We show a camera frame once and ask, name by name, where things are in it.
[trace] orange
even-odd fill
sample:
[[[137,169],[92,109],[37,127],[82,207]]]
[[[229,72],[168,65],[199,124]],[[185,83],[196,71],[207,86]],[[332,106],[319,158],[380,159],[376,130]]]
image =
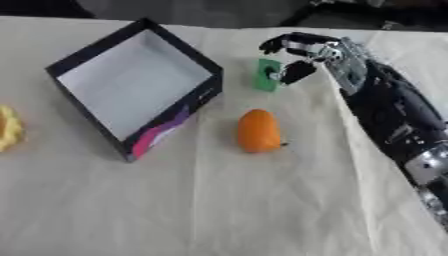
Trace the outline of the orange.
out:
[[[262,109],[247,112],[238,122],[238,144],[249,153],[280,148],[280,131],[274,115]]]

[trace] robotic arm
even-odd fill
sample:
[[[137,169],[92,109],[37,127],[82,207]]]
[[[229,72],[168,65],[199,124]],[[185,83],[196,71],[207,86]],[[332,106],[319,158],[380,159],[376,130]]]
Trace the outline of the robotic arm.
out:
[[[322,62],[366,134],[397,164],[448,232],[448,134],[431,103],[399,72],[349,38],[295,32],[260,46],[265,54],[282,48],[305,59],[287,65],[280,82],[303,79],[316,70],[315,62]]]

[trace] open box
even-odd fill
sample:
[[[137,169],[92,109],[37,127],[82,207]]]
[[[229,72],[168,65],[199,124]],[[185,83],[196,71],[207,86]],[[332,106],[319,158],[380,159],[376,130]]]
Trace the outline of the open box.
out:
[[[128,161],[222,91],[221,67],[146,18],[47,71]]]

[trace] white tablecloth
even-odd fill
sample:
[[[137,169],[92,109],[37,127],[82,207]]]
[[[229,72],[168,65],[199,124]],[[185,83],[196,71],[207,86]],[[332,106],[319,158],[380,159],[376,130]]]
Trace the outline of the white tablecloth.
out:
[[[445,233],[325,71],[275,93],[251,88],[263,40],[294,30],[350,36],[448,117],[446,35],[167,26],[224,67],[224,93],[128,164],[44,72],[125,24],[0,18],[0,103],[27,126],[25,142],[0,155],[0,255],[448,253]],[[252,108],[276,115],[288,147],[241,152],[235,124]]]

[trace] yellow toy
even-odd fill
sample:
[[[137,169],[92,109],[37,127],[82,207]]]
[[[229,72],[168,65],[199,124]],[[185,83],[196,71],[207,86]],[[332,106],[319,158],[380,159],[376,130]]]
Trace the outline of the yellow toy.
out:
[[[14,110],[0,105],[0,152],[19,143],[23,127]]]

